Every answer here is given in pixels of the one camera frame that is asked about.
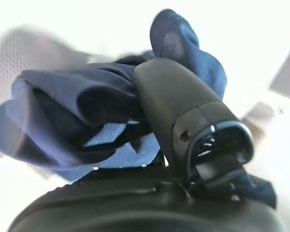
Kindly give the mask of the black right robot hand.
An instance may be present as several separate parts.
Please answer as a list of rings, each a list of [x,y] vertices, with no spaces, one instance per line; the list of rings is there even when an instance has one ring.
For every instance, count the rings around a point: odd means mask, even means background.
[[[169,165],[98,169],[46,193],[12,232],[284,232],[271,183],[250,176],[253,136],[220,98],[167,59],[135,69],[143,112]]]

